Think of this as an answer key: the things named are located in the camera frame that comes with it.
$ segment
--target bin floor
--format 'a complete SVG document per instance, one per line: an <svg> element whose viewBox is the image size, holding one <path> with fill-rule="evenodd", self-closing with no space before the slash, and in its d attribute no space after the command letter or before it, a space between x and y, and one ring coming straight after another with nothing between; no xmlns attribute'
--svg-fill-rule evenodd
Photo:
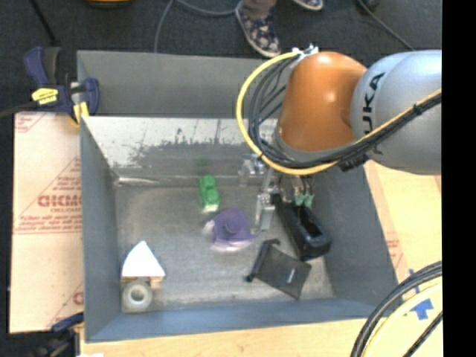
<svg viewBox="0 0 476 357"><path fill-rule="evenodd" d="M220 188L220 210L239 207L250 224L258 186ZM160 289L154 291L151 310L190 308L250 301L295 300L261 282L245 282L258 256L261 243L278 238L278 248L295 257L288 235L277 213L271 229L247 248L225 253L212 248L204 224L216 213L203 214L197 187L147 187L123 185L116 189L120 265L129 251L145 240L166 272ZM331 298L332 287L323 257L312 265L301 300Z"/></svg>

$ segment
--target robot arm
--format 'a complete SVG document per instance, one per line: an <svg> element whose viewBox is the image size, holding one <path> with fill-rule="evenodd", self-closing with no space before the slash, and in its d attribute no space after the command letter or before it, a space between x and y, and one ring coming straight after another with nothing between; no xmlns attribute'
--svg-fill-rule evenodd
<svg viewBox="0 0 476 357"><path fill-rule="evenodd" d="M257 69L251 81L267 67ZM335 52L306 55L289 76L272 145L259 138L259 109L250 109L245 131L243 89L237 119L253 151L282 173L305 176L336 164L348 168L350 158L360 153L362 161L372 158L410 173L440 174L441 68L441 51L394 54L368 69ZM255 92L258 101L250 107L265 96L266 91Z"/></svg>

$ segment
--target blue clamp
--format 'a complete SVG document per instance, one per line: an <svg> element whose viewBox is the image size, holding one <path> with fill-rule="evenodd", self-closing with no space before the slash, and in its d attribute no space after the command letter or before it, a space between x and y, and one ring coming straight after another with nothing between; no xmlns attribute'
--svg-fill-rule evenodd
<svg viewBox="0 0 476 357"><path fill-rule="evenodd" d="M73 89L58 85L55 71L60 50L37 46L25 54L23 63L28 76L34 80L37 87L32 95L36 102L36 110L65 112L79 122L80 113L94 115L97 112L100 101L99 83L95 78L86 78ZM84 99L80 103L75 103L72 95L79 93L83 94Z"/></svg>

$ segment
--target dark floor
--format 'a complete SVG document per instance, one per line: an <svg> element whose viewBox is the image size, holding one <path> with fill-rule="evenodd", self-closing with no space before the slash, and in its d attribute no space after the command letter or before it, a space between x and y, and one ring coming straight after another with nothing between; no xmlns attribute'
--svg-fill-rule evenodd
<svg viewBox="0 0 476 357"><path fill-rule="evenodd" d="M82 0L34 0L45 17L39 19L31 0L0 0L0 110L28 101L34 88L22 64L26 51L53 43L64 50L59 75L75 74L77 49L152 52L159 20L169 0L137 0L123 9L104 10ZM232 10L239 0L185 0L208 10ZM275 26L283 47L322 50L352 56L369 66L388 54L442 48L443 0L382 0L375 14L405 41L397 39L356 7L356 0L324 0L319 13L305 12L278 0ZM167 14L156 50L168 54L224 57L259 56L245 42L232 15L198 16L174 4ZM0 356L24 356L45 335L8 335L7 292L10 275L12 143L11 118L0 119Z"/></svg>

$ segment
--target white triangular object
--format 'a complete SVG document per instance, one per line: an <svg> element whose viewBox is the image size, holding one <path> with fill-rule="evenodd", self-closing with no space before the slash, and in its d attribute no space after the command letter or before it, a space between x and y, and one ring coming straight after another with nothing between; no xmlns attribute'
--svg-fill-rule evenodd
<svg viewBox="0 0 476 357"><path fill-rule="evenodd" d="M164 277L165 271L158 263L146 241L140 241L127 255L122 266L122 277Z"/></svg>

